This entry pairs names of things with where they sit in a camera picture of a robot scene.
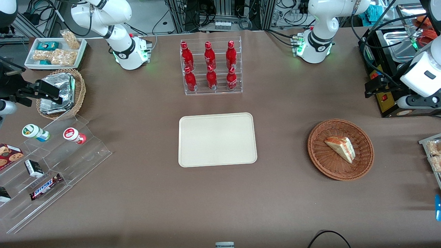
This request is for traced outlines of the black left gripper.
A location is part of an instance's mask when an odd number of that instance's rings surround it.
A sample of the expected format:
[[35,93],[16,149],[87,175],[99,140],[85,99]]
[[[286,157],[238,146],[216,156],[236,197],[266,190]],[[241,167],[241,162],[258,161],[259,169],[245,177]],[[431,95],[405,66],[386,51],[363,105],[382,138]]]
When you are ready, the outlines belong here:
[[365,98],[368,99],[378,93],[402,91],[402,86],[389,75],[379,75],[365,83]]

